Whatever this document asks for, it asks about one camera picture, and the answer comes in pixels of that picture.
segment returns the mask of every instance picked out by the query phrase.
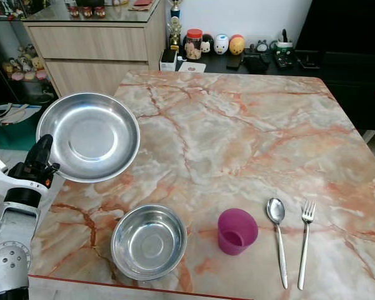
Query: fork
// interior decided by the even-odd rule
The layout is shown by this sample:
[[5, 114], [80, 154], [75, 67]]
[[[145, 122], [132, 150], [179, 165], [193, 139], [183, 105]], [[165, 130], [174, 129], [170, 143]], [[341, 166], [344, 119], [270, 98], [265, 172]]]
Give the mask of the fork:
[[306, 201], [301, 214], [301, 219], [306, 224], [306, 237], [304, 238], [304, 245], [301, 253], [301, 264], [299, 273], [299, 284], [298, 288], [303, 290], [304, 286], [304, 273], [306, 272], [306, 261], [307, 261], [307, 245], [308, 245], [308, 234], [310, 230], [310, 223], [314, 221], [315, 213], [315, 202]]

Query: spoon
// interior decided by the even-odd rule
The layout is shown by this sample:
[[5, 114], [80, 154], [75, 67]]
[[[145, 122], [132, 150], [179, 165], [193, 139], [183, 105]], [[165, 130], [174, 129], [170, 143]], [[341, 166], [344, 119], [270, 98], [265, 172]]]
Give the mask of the spoon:
[[283, 287], [287, 289], [288, 274], [286, 272], [286, 260], [285, 252], [283, 250], [281, 228], [279, 228], [280, 223], [282, 222], [283, 218], [285, 218], [285, 207], [283, 206], [282, 201], [278, 198], [271, 198], [267, 203], [267, 214], [277, 228], [277, 241], [279, 244], [279, 268], [281, 270]]

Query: pink cup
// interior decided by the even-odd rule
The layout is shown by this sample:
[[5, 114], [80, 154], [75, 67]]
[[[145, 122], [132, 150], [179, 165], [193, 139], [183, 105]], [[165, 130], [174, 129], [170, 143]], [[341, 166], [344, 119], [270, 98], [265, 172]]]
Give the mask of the pink cup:
[[254, 218], [238, 208], [224, 211], [218, 219], [218, 245], [229, 255], [241, 254], [258, 236]]

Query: wooden cabinet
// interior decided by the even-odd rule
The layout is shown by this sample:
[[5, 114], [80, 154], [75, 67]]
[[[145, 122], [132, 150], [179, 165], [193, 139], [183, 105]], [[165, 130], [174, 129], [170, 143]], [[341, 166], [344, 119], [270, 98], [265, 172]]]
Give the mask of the wooden cabinet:
[[[58, 17], [64, 7], [50, 6], [24, 21], [60, 96], [83, 91], [113, 95], [129, 70], [159, 69], [166, 46], [164, 0], [153, 1], [151, 12], [122, 7], [119, 18], [128, 21], [120, 22], [114, 16], [111, 22], [66, 21]], [[106, 9], [111, 14], [114, 8]], [[141, 21], [144, 13], [147, 22]]]

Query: metal plate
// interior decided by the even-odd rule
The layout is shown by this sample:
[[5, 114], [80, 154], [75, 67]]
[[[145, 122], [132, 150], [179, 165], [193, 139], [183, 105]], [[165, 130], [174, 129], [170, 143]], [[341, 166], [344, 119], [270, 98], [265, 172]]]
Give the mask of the metal plate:
[[171, 272], [186, 248], [186, 228], [168, 207], [145, 205], [129, 211], [116, 226], [111, 254], [118, 269], [136, 280]]
[[50, 163], [59, 174], [95, 183], [121, 174], [134, 160], [140, 143], [133, 114], [117, 99], [91, 92], [55, 101], [41, 116], [36, 140], [53, 136]]

